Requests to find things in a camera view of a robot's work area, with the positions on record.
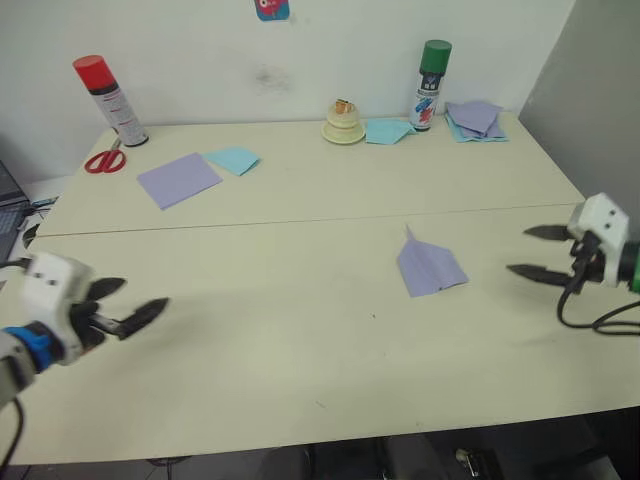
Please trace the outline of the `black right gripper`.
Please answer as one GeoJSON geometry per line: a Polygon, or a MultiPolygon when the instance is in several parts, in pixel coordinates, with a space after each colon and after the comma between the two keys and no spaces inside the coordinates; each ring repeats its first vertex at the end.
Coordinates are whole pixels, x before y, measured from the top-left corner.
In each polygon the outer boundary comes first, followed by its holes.
{"type": "MultiPolygon", "coordinates": [[[[537,225],[523,231],[524,234],[549,241],[567,241],[571,233],[566,225],[537,225]]],[[[521,277],[537,283],[566,287],[571,294],[579,294],[586,282],[600,284],[604,278],[604,254],[600,251],[600,240],[592,232],[586,232],[576,240],[570,255],[574,258],[574,275],[548,270],[532,264],[512,264],[506,268],[521,277]]]]}

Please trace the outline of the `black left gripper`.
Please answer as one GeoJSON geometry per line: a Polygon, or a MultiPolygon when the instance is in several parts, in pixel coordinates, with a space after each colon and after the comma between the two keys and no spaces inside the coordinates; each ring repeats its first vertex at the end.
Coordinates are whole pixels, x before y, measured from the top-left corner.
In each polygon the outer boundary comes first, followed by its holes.
{"type": "Polygon", "coordinates": [[[151,300],[121,322],[98,314],[97,301],[114,294],[126,284],[124,278],[106,277],[95,280],[87,291],[87,300],[70,307],[69,318],[72,330],[81,344],[81,352],[88,353],[101,345],[107,335],[125,340],[152,323],[169,304],[168,298],[151,300]]]}

